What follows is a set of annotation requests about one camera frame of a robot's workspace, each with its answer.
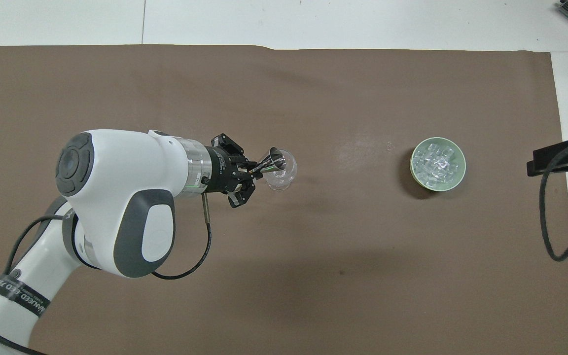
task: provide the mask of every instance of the brown table mat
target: brown table mat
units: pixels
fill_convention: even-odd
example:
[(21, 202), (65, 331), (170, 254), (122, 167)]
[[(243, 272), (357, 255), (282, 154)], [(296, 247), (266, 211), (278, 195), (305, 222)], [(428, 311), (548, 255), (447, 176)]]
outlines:
[[(151, 128), (248, 156), (293, 152), (284, 192), (210, 196), (212, 251), (181, 281), (80, 268), (30, 345), (51, 354), (568, 354), (568, 260), (548, 258), (532, 150), (561, 141), (550, 56), (534, 52), (0, 47), (0, 270), (57, 196), (80, 131)], [(429, 193), (408, 157), (447, 137), (464, 182)], [(177, 201), (160, 271), (198, 260), (200, 201)], [(550, 231), (568, 243), (564, 176)]]

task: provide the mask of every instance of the bowl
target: bowl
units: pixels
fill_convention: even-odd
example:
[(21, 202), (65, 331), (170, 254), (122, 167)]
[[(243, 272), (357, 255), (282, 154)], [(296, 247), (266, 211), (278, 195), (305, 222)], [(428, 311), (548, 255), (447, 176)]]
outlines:
[[(415, 175), (415, 171), (413, 170), (413, 157), (415, 155), (415, 152), (420, 150), (421, 148), (426, 149), (431, 143), (437, 144), (442, 148), (447, 146), (452, 148), (455, 151), (455, 153), (453, 153), (453, 156), (451, 156), (449, 162), (458, 165), (458, 170), (455, 172), (455, 175), (453, 175), (453, 178), (451, 179), (450, 182), (447, 183), (440, 182), (434, 188), (426, 186), (425, 185), (426, 182), (417, 178)], [(449, 189), (455, 188), (457, 185), (460, 184), (460, 182), (462, 182), (462, 180), (464, 180), (464, 175), (466, 175), (466, 157), (464, 156), (464, 152), (462, 151), (462, 149), (460, 149), (459, 146), (457, 146), (457, 144), (455, 144), (455, 142), (451, 141), (450, 139), (445, 139), (442, 137), (431, 137), (430, 139), (425, 139), (422, 142), (420, 142), (420, 144), (418, 144), (416, 148), (413, 150), (411, 154), (411, 159), (409, 159), (409, 169), (411, 171), (413, 179), (416, 180), (416, 182), (425, 189), (430, 189), (431, 191), (438, 191), (438, 192), (448, 191)]]

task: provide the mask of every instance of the white table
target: white table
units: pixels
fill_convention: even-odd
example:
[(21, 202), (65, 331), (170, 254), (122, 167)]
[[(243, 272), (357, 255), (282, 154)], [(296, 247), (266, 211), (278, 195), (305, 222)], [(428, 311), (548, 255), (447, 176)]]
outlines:
[(552, 52), (568, 139), (568, 19), (555, 0), (0, 0), (0, 45), (139, 43)]

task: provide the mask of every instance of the black cable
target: black cable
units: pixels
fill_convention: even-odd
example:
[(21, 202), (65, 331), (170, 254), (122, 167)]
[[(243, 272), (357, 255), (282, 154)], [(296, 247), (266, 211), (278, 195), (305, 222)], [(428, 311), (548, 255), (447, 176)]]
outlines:
[(14, 350), (21, 351), (22, 353), (26, 353), (29, 355), (47, 355), (46, 353), (40, 353), (36, 350), (32, 350), (30, 348), (25, 348), (25, 346), (16, 344), (16, 342), (9, 341), (6, 338), (0, 335), (0, 344), (5, 345), (9, 348), (13, 348)]
[(554, 158), (547, 164), (545, 171), (543, 172), (543, 178), (540, 181), (540, 191), (538, 193), (538, 208), (540, 213), (540, 229), (543, 234), (543, 242), (547, 249), (549, 256), (555, 261), (562, 261), (568, 257), (568, 247), (562, 252), (561, 255), (554, 254), (554, 249), (552, 248), (552, 243), (549, 241), (549, 235), (547, 234), (547, 222), (545, 216), (545, 188), (547, 186), (547, 178), (550, 173), (554, 170), (555, 166), (561, 162), (561, 160), (568, 154), (568, 147), (564, 148), (562, 151), (557, 153)]
[(8, 257), (7, 263), (6, 263), (6, 268), (4, 269), (4, 274), (9, 275), (10, 274), (10, 269), (12, 268), (12, 263), (14, 260), (14, 256), (16, 255), (16, 251), (19, 249), (19, 245), (21, 244), (23, 238), (25, 238), (25, 236), (29, 233), (30, 229), (34, 228), (35, 225), (46, 221), (46, 220), (53, 220), (53, 219), (63, 219), (63, 216), (61, 215), (45, 215), (45, 216), (40, 216), (39, 218), (35, 219), (32, 221), (32, 223), (30, 223), (30, 225), (28, 225), (28, 227), (26, 227), (26, 229), (23, 231), (23, 233), (19, 236), (19, 238), (17, 238), (16, 242), (14, 243), (14, 247), (12, 248), (12, 251), (10, 252), (10, 256)]
[(188, 276), (189, 274), (192, 274), (192, 272), (196, 271), (196, 269), (199, 268), (199, 266), (201, 266), (203, 261), (205, 261), (205, 258), (207, 257), (208, 252), (210, 252), (210, 246), (212, 245), (212, 227), (209, 223), (207, 223), (206, 225), (207, 225), (207, 247), (205, 247), (205, 252), (203, 253), (203, 256), (201, 256), (201, 260), (199, 260), (199, 262), (196, 263), (196, 265), (194, 265), (194, 267), (192, 267), (190, 270), (187, 270), (186, 272), (183, 272), (183, 274), (179, 274), (179, 275), (175, 275), (175, 276), (165, 276), (165, 275), (162, 275), (162, 274), (160, 274), (156, 271), (153, 271), (153, 275), (157, 276), (160, 279), (164, 279), (164, 280), (176, 280), (176, 279), (180, 279), (182, 277)]

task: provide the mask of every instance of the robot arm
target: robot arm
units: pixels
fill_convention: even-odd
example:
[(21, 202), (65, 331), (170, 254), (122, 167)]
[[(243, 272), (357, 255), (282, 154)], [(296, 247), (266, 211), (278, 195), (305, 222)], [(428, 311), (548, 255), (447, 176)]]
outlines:
[(175, 238), (174, 198), (221, 192), (245, 204), (255, 180), (284, 171), (272, 148), (260, 162), (222, 134), (212, 146), (160, 131), (93, 130), (61, 151), (56, 185), (61, 195), (36, 241), (12, 272), (0, 276), (0, 354), (38, 354), (24, 348), (49, 300), (81, 265), (136, 278), (154, 272)]

